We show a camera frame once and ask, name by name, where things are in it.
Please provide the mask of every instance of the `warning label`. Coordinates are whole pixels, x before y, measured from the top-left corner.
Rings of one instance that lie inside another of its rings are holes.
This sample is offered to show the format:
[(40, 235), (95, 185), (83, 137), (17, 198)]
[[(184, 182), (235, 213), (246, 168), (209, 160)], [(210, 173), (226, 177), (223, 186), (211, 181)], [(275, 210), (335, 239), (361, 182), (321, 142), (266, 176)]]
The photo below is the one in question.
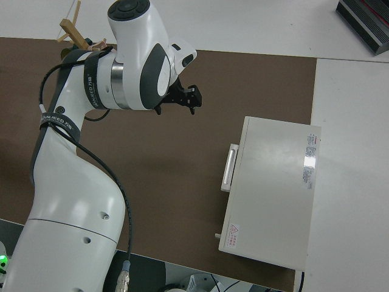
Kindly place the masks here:
[(316, 155), (318, 137), (315, 134), (310, 134), (307, 137), (307, 146), (305, 149), (304, 169), (303, 169), (303, 184), (310, 190), (313, 188), (315, 180)]
[(236, 243), (238, 241), (239, 229), (240, 229), (239, 225), (230, 223), (229, 233), (227, 236), (227, 242), (225, 243), (226, 247), (236, 248)]

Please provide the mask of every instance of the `black cable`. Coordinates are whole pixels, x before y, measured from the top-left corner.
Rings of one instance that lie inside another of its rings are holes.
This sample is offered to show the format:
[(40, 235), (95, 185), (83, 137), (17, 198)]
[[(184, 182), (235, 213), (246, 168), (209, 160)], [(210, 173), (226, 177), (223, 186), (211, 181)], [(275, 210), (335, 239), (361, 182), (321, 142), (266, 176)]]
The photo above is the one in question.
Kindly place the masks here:
[(229, 288), (231, 288), (232, 286), (236, 285), (237, 283), (239, 283), (240, 281), (236, 281), (235, 283), (231, 284), (230, 286), (228, 286), (224, 292), (226, 292)]
[(303, 291), (304, 277), (305, 277), (305, 273), (302, 272), (302, 273), (301, 273), (300, 287), (299, 287), (299, 289), (298, 289), (298, 292), (302, 292), (302, 291)]
[(213, 281), (215, 282), (215, 285), (216, 285), (218, 291), (221, 292), (220, 289), (219, 289), (219, 286), (218, 286), (218, 283), (217, 283), (215, 277), (213, 277), (213, 274), (211, 274), (211, 277), (212, 277)]
[(97, 163), (99, 163), (101, 165), (101, 167), (103, 167), (108, 173), (109, 175), (111, 176), (111, 178), (114, 180), (114, 182), (117, 184), (117, 186), (119, 187), (122, 195), (123, 195), (123, 199), (124, 199), (124, 202), (126, 204), (126, 208), (127, 208), (127, 213), (128, 213), (128, 228), (129, 228), (129, 239), (128, 239), (128, 249), (127, 249), (127, 253), (128, 253), (128, 259), (130, 258), (131, 256), (131, 250), (132, 250), (132, 247), (133, 247), (133, 218), (131, 216), (131, 207), (129, 205), (129, 200), (128, 200), (128, 197), (126, 195), (126, 192), (124, 190), (124, 187), (122, 186), (122, 184), (120, 183), (119, 179), (117, 178), (117, 176), (115, 175), (115, 173), (99, 158), (97, 157), (93, 152), (91, 152), (90, 150), (88, 150), (87, 148), (85, 148), (84, 146), (82, 146), (80, 143), (78, 143), (77, 141), (74, 141), (72, 138), (70, 138), (68, 135), (66, 135), (65, 133), (63, 133), (60, 129), (58, 129), (55, 125), (53, 125), (52, 123), (48, 123), (48, 126), (51, 127), (54, 131), (56, 131), (59, 135), (61, 135), (63, 138), (65, 138), (66, 140), (68, 140), (70, 143), (72, 143), (73, 145), (75, 145), (77, 148), (81, 149), (83, 152), (85, 152), (87, 155), (89, 155), (91, 158), (93, 158)]
[[(216, 281), (215, 277), (213, 277), (213, 274), (211, 274), (211, 277), (212, 277), (213, 281), (215, 282), (215, 285), (216, 285), (218, 291), (221, 292), (220, 289), (219, 289), (219, 286), (218, 286), (218, 282)], [(236, 284), (239, 283), (239, 282), (240, 282), (240, 281), (236, 281), (235, 283), (231, 284), (231, 285), (228, 286), (223, 292), (226, 292), (228, 289), (230, 289), (232, 286), (236, 285)]]
[(102, 115), (101, 117), (98, 117), (97, 119), (91, 119), (90, 117), (85, 116), (84, 119), (91, 121), (91, 122), (98, 122), (99, 120), (104, 119), (110, 112), (110, 109), (107, 109), (107, 111)]
[[(100, 55), (98, 55), (98, 58), (104, 57), (104, 56), (107, 55), (110, 51), (112, 51), (113, 48), (114, 48), (114, 47), (112, 47), (112, 46), (107, 47)], [(54, 71), (56, 71), (56, 70), (59, 69), (59, 68), (62, 68), (62, 69), (72, 68), (72, 67), (75, 67), (75, 66), (82, 65), (82, 64), (84, 64), (84, 63), (85, 63), (85, 60), (80, 60), (80, 61), (71, 62), (71, 63), (62, 63), (62, 64), (58, 64), (58, 65), (54, 66), (53, 68), (51, 68), (51, 69), (46, 73), (46, 75), (43, 77), (43, 80), (42, 80), (42, 83), (41, 83), (41, 87), (40, 87), (40, 90), (39, 90), (39, 104), (40, 104), (40, 105), (43, 104), (43, 89), (44, 89), (44, 85), (46, 84), (47, 79), (50, 77), (51, 74), (53, 74)]]

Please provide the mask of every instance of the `screw hole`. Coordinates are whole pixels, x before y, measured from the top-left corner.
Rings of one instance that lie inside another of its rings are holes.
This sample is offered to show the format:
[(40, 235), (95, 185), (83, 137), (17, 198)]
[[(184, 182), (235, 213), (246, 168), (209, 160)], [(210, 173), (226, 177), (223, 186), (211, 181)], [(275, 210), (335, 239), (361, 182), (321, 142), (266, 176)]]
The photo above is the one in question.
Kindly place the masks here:
[(108, 220), (109, 219), (109, 215), (105, 212), (100, 212), (100, 215), (102, 216), (102, 219), (104, 220)]

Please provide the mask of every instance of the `cable strap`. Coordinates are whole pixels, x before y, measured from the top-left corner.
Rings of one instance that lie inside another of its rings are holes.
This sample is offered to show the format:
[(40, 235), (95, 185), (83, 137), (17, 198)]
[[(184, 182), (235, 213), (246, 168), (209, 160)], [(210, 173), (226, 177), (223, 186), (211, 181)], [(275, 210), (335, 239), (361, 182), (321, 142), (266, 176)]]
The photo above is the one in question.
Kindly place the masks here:
[(89, 102), (94, 108), (105, 109), (97, 89), (97, 65), (99, 55), (104, 52), (97, 50), (91, 53), (84, 62), (84, 89)]
[(48, 123), (54, 123), (60, 128), (64, 129), (66, 133), (75, 141), (79, 142), (81, 137), (80, 129), (73, 123), (70, 118), (64, 114), (59, 113), (43, 113), (41, 117), (41, 126), (47, 127)]

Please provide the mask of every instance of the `brown surface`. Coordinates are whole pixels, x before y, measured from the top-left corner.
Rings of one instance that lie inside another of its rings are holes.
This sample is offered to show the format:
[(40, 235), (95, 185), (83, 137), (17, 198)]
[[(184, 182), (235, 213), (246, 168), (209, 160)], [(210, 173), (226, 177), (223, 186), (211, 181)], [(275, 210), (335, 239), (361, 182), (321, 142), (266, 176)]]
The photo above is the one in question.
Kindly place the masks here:
[[(25, 223), (33, 188), (30, 156), (38, 136), (38, 88), (68, 44), (0, 38), (0, 217)], [(134, 253), (292, 291), (294, 271), (218, 251), (228, 194), (220, 191), (230, 143), (244, 116), (310, 123), (316, 60), (225, 52), (198, 53), (182, 74), (203, 107), (113, 111), (86, 122), (82, 143), (117, 173), (134, 215)], [(46, 100), (53, 89), (49, 82)], [(126, 226), (119, 248), (126, 249)]]

